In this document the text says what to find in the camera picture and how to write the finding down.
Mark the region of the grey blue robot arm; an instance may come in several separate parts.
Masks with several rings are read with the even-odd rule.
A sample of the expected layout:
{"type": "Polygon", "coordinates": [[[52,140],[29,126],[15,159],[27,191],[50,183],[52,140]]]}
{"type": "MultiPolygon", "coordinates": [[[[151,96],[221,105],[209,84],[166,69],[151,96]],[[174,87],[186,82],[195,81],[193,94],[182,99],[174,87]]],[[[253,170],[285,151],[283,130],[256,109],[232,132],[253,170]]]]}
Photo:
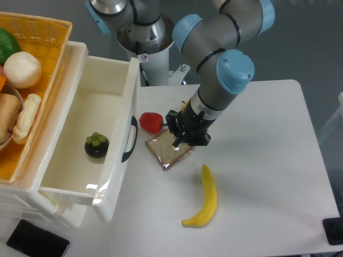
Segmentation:
{"type": "Polygon", "coordinates": [[[115,32],[129,56],[140,62],[145,84],[168,67],[155,56],[176,46],[201,77],[202,84],[183,110],[171,110],[166,122],[174,146],[206,146],[208,128],[243,92],[255,74],[252,60],[237,46],[261,35],[275,20],[271,1],[214,1],[218,15],[205,21],[189,14],[173,23],[159,1],[86,1],[102,33],[115,32]]]}

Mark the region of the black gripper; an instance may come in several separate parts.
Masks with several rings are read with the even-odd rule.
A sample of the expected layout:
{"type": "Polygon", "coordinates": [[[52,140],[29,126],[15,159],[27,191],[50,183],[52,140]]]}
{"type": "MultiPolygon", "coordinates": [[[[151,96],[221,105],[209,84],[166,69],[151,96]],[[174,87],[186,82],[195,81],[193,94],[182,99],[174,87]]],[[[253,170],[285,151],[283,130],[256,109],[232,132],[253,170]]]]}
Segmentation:
{"type": "Polygon", "coordinates": [[[207,130],[211,122],[204,119],[206,112],[201,110],[198,114],[193,110],[191,103],[179,113],[169,110],[166,115],[166,122],[170,133],[175,137],[174,147],[181,143],[189,146],[207,146],[211,136],[207,130]]]}

